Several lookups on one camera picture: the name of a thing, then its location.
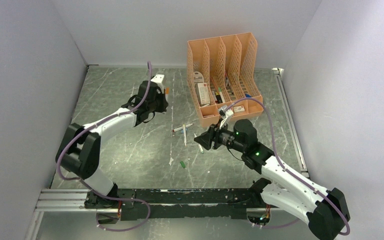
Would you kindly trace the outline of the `green pen cap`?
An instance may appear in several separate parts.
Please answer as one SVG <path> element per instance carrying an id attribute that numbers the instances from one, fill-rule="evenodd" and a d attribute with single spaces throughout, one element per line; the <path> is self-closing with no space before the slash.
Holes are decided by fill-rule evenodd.
<path id="1" fill-rule="evenodd" d="M 183 161 L 180 161 L 180 165 L 181 165 L 181 167 L 182 167 L 183 169 L 186 168 L 186 165 L 185 165 L 185 163 L 184 163 Z"/>

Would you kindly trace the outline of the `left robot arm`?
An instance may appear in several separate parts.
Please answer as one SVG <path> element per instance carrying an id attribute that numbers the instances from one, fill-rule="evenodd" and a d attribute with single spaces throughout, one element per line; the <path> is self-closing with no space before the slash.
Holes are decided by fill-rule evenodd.
<path id="1" fill-rule="evenodd" d="M 156 113 L 166 112 L 167 95 L 164 75 L 156 74 L 143 81 L 137 94 L 114 113 L 92 123 L 70 124 L 55 157 L 57 172 L 64 168 L 75 174 L 75 179 L 99 193 L 98 201 L 104 207 L 114 207 L 119 200 L 118 187 L 100 170 L 101 146 L 126 130 L 148 123 Z"/>

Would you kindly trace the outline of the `white pen green tip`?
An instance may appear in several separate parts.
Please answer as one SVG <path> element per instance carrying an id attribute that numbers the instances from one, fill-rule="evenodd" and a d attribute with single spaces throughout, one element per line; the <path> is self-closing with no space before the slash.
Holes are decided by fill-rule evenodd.
<path id="1" fill-rule="evenodd" d="M 204 153 L 203 147 L 200 144 L 198 144 L 198 148 L 199 148 L 200 153 L 203 154 Z"/>

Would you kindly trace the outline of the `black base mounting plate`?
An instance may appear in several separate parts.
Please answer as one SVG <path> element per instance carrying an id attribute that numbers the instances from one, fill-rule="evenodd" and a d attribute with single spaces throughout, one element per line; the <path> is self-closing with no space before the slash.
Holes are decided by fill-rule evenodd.
<path id="1" fill-rule="evenodd" d="M 253 188 L 126 189 L 117 191 L 121 201 L 86 195 L 84 208 L 120 221 L 174 218 L 258 219 L 268 205 Z"/>

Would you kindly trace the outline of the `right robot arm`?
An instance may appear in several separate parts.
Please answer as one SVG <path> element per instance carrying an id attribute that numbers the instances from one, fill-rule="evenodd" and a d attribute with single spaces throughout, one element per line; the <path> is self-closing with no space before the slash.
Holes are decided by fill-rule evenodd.
<path id="1" fill-rule="evenodd" d="M 241 153 L 241 161 L 269 182 L 250 193 L 255 207 L 267 203 L 288 212 L 306 223 L 319 240 L 334 240 L 348 229 L 351 217 L 343 192 L 311 181 L 277 158 L 273 150 L 258 141 L 250 120 L 238 120 L 233 130 L 221 123 L 212 124 L 194 141 L 205 150 L 225 146 Z"/>

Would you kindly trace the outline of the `grey stationery blister pack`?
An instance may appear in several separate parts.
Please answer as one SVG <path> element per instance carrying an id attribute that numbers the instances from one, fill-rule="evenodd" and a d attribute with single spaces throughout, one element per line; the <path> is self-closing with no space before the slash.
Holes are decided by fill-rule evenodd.
<path id="1" fill-rule="evenodd" d="M 204 83 L 205 82 L 205 78 L 203 76 L 203 74 L 199 71 L 194 71 L 193 72 L 193 79 L 192 79 L 192 82 L 194 84 L 198 84 L 198 83 Z"/>

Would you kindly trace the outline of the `white corner bracket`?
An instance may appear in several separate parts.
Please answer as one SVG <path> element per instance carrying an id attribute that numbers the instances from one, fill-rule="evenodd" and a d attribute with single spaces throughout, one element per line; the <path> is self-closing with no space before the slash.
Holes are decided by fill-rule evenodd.
<path id="1" fill-rule="evenodd" d="M 272 68 L 272 71 L 275 75 L 279 75 L 279 76 L 283 76 L 284 74 L 284 69 L 283 68 L 278 68 L 278 67 L 274 67 Z"/>

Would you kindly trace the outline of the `white red box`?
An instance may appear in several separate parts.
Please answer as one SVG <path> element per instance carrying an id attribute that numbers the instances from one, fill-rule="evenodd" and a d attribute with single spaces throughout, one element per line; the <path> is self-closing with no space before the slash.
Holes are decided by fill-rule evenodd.
<path id="1" fill-rule="evenodd" d="M 199 105 L 209 105 L 211 100 L 208 91 L 208 85 L 205 82 L 198 82 L 194 85 L 194 88 Z"/>

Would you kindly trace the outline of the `pens in organizer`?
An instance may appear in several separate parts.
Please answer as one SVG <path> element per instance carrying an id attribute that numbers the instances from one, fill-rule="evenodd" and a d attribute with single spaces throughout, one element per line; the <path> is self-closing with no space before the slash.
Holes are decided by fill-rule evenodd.
<path id="1" fill-rule="evenodd" d="M 212 94 L 214 95 L 214 98 L 215 98 L 215 102 L 217 104 L 220 104 L 220 103 L 225 103 L 226 100 L 224 98 L 224 95 L 222 93 L 222 89 L 217 85 L 217 83 L 213 80 L 212 77 L 210 77 L 210 83 L 211 83 L 211 92 Z M 231 85 L 230 85 L 230 82 L 229 82 L 229 78 L 228 78 L 228 74 L 227 72 L 225 71 L 224 72 L 224 84 L 226 86 L 226 91 L 230 97 L 231 100 L 234 100 L 235 96 L 234 96 L 234 92 L 231 88 Z"/>

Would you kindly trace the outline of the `orange plastic file organizer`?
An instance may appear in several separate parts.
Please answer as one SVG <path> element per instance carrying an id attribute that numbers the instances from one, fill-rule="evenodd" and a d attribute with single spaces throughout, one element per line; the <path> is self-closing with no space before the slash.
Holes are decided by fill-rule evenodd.
<path id="1" fill-rule="evenodd" d="M 263 97 L 254 80 L 257 51 L 258 42 L 251 32 L 187 42 L 187 84 L 202 127 L 217 123 L 220 117 L 218 109 L 234 104 L 237 100 L 240 102 L 234 106 L 244 106 L 245 112 L 234 113 L 233 120 L 249 119 L 262 114 L 263 107 L 259 103 L 262 102 Z M 210 104 L 199 105 L 193 83 L 195 71 L 201 72 L 204 76 Z M 234 100 L 231 100 L 227 93 L 225 72 L 234 93 Z M 215 102 L 210 77 L 221 88 L 225 102 Z"/>

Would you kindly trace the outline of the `aluminium frame rail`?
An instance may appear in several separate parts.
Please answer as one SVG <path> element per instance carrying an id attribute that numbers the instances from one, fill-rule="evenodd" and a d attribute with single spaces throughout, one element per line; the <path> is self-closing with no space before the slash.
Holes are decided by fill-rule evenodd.
<path id="1" fill-rule="evenodd" d="M 133 210 L 143 200 L 150 206 L 162 207 L 243 207 L 264 208 L 267 204 L 279 207 L 285 203 L 293 208 L 309 209 L 314 200 L 299 199 L 285 189 L 275 187 L 258 193 L 247 188 L 202 189 L 120 189 L 120 200 L 102 199 L 88 189 L 44 189 L 35 209 L 44 212 L 116 213 Z"/>

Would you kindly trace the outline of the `white grey pen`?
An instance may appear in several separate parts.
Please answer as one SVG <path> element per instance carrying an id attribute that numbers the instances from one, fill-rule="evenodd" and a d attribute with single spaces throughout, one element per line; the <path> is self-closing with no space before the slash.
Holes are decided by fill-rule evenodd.
<path id="1" fill-rule="evenodd" d="M 172 129 L 172 132 L 175 133 L 178 131 L 183 131 L 183 130 L 186 130 L 188 127 L 191 127 L 193 125 L 194 125 L 193 123 L 185 124 L 184 126 L 180 126 L 180 127 Z"/>

